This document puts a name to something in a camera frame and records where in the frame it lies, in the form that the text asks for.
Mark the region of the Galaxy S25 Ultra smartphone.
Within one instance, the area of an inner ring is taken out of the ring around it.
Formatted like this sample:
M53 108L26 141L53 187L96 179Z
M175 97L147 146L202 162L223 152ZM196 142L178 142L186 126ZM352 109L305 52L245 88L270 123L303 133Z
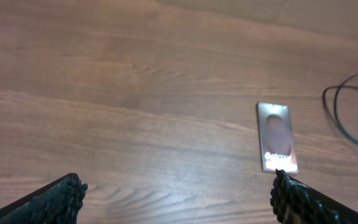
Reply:
M298 174L300 168L289 107L259 102L256 104L256 111L262 170L284 170L288 174Z

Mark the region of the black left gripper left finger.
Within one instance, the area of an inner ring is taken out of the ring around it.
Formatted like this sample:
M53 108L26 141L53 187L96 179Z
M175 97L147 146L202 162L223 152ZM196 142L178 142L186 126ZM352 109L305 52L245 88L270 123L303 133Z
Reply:
M88 185L75 173L0 209L0 224L76 224Z

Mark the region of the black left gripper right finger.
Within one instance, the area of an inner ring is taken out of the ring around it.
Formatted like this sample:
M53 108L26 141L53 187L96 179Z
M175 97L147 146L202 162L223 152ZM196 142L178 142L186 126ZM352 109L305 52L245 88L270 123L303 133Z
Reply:
M270 204L279 223L358 224L358 212L276 170Z

